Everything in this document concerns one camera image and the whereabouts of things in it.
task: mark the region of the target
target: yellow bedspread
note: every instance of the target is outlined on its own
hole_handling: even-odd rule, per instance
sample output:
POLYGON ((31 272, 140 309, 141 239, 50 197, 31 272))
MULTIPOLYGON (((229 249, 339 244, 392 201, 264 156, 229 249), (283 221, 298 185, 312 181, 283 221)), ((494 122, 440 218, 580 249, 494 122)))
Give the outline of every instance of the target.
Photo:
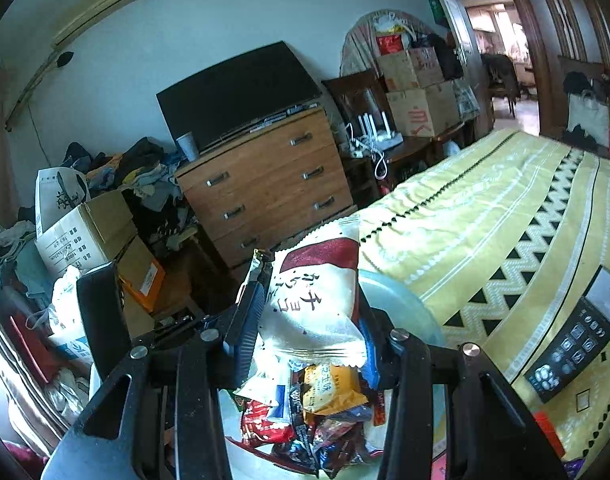
MULTIPOLYGON (((610 270, 610 161, 520 131, 495 132, 357 213, 359 267, 399 280, 451 346, 483 346, 566 460, 610 437, 610 342, 542 404, 523 374, 603 264, 610 270)), ((444 423, 435 452, 444 448, 444 423)))

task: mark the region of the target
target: television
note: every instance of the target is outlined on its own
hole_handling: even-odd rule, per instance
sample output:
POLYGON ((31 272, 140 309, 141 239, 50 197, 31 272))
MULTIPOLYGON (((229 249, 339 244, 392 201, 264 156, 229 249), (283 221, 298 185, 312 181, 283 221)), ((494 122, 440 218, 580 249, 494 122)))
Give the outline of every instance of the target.
POLYGON ((210 66, 156 97, 172 137, 192 132, 203 151, 320 94, 287 44, 279 41, 210 66))

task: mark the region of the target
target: screw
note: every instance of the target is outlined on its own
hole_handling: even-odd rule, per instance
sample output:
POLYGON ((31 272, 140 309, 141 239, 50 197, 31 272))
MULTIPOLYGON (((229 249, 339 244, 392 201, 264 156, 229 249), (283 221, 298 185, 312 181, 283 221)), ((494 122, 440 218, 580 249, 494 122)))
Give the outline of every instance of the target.
POLYGON ((200 338, 205 343, 211 343, 216 341, 220 337, 220 332, 215 328, 208 328, 207 330, 203 330, 200 332, 200 338))
POLYGON ((142 359, 147 355, 147 347, 146 346, 134 346, 134 348, 130 351, 130 357, 132 359, 142 359))
POLYGON ((480 346, 476 343, 465 343, 462 346, 462 351, 468 357, 476 357, 480 354, 480 346))
POLYGON ((389 333, 389 337, 392 338, 393 341, 397 343, 402 343, 406 339, 409 339, 409 332, 404 328, 394 328, 389 333))

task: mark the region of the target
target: wooden dresser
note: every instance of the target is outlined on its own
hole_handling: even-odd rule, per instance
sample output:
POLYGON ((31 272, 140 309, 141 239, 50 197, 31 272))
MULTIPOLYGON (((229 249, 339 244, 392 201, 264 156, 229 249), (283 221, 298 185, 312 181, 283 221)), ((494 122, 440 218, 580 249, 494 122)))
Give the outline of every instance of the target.
POLYGON ((176 177, 230 268, 352 205, 322 107, 238 137, 176 177))

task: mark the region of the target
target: zigzag pattern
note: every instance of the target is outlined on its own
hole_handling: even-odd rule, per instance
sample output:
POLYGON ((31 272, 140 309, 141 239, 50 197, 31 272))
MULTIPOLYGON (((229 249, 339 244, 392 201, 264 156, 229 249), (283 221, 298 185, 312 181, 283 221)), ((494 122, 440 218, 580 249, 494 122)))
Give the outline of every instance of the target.
POLYGON ((442 328, 450 346, 482 343, 527 290, 563 221, 572 182, 584 152, 571 149, 560 161, 549 192, 516 246, 468 302, 442 328))

